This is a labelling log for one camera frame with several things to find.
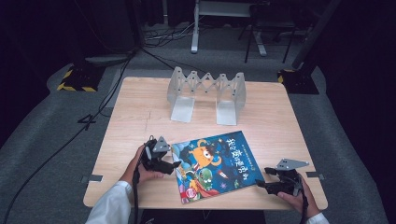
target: children's picture book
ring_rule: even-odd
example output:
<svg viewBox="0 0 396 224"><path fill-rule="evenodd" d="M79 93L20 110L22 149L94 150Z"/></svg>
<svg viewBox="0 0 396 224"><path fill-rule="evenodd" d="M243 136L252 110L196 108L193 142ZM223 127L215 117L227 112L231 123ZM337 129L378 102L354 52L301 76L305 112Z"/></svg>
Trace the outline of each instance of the children's picture book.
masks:
<svg viewBox="0 0 396 224"><path fill-rule="evenodd" d="M264 180L242 131L171 145L182 203L191 203Z"/></svg>

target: hand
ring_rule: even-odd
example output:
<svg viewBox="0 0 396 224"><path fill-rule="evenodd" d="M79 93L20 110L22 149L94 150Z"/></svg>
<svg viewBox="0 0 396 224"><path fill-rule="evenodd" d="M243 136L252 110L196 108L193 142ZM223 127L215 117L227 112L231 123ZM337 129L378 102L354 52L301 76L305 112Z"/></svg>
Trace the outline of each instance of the hand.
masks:
<svg viewBox="0 0 396 224"><path fill-rule="evenodd" d="M137 149L134 158L129 162L128 167L126 168L124 174L120 178L120 180L128 182L131 186L132 186L132 177L134 176L134 168L136 167L137 162L139 161L140 154L142 153L144 148L145 145L142 145ZM163 173L147 171L142 164L139 165L138 169L140 173L139 184L142 184L143 182L153 178L163 178Z"/></svg>
<svg viewBox="0 0 396 224"><path fill-rule="evenodd" d="M320 210L318 209L317 203L315 202L315 198L312 195L311 189L309 186L306 184L305 180L301 177L302 182L303 182L303 189L304 189L304 194L306 196L306 199L308 200L308 208L306 210L306 217L311 218L317 214L320 213ZM295 210L297 210L299 213L303 212L303 194L300 192L297 197L294 197L293 195L289 195L285 192L279 192L277 196L284 201L288 202L291 206L294 207Z"/></svg>

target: person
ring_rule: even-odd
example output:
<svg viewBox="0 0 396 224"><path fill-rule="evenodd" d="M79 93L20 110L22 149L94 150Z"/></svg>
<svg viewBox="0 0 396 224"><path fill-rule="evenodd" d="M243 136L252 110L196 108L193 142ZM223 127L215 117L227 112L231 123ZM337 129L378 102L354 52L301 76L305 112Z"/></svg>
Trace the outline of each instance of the person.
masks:
<svg viewBox="0 0 396 224"><path fill-rule="evenodd" d="M101 224L101 223L128 223L131 215L131 203L133 201L132 194L132 178L134 175L134 168L137 165L139 156L144 149L144 145L139 147L134 158L130 161L125 172L120 177L119 181L111 187L95 204L87 219L87 224ZM140 173L139 185L154 178L163 178L160 172L147 171L142 164L138 167ZM308 207L306 210L307 224L327 224L329 221L318 209L311 189L303 180L303 188L305 196L308 200ZM303 212L303 196L300 193L297 197L289 195L285 192L279 192L277 197L289 203L298 212Z"/></svg>

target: white sleeve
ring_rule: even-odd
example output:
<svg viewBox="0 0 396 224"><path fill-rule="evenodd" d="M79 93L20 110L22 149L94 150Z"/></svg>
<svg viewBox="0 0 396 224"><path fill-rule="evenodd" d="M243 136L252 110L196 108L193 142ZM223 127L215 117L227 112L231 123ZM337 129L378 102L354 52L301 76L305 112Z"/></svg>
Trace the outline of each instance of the white sleeve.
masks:
<svg viewBox="0 0 396 224"><path fill-rule="evenodd" d="M86 223L127 224L131 214L131 191L132 187L128 182L117 182L95 204Z"/></svg>
<svg viewBox="0 0 396 224"><path fill-rule="evenodd" d="M306 221L306 224L329 224L329 221L322 213L312 216Z"/></svg>

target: table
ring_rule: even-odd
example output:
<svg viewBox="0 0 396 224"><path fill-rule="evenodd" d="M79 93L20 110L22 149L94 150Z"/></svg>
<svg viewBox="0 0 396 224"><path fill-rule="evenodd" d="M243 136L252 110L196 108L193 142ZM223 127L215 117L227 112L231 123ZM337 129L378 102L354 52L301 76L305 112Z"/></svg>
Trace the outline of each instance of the table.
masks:
<svg viewBox="0 0 396 224"><path fill-rule="evenodd" d="M199 39L199 16L228 16L228 17L250 17L249 7L251 3L235 2L208 2L195 0L194 10L194 31L192 34L191 53L198 52ZM266 56L264 44L262 43L262 33L254 32L254 38L259 48L261 56Z"/></svg>
<svg viewBox="0 0 396 224"><path fill-rule="evenodd" d="M252 153L264 173L282 158L309 161L299 168L312 189L318 207L328 205L317 177L308 178L315 166L307 150L289 97L282 84L246 82L247 101L236 126L216 124L216 92L197 91L190 123L170 120L170 104L166 101L169 78L127 77L123 80L106 134L98 154L93 175L102 175L102 182L90 182L84 197L87 206L115 184L139 146L151 135L161 135L168 144L242 131ZM171 153L164 157L172 161ZM264 173L266 181L277 181ZM138 186L139 207L159 209L292 209L287 203L256 186L182 204L175 172L164 179L155 179Z"/></svg>

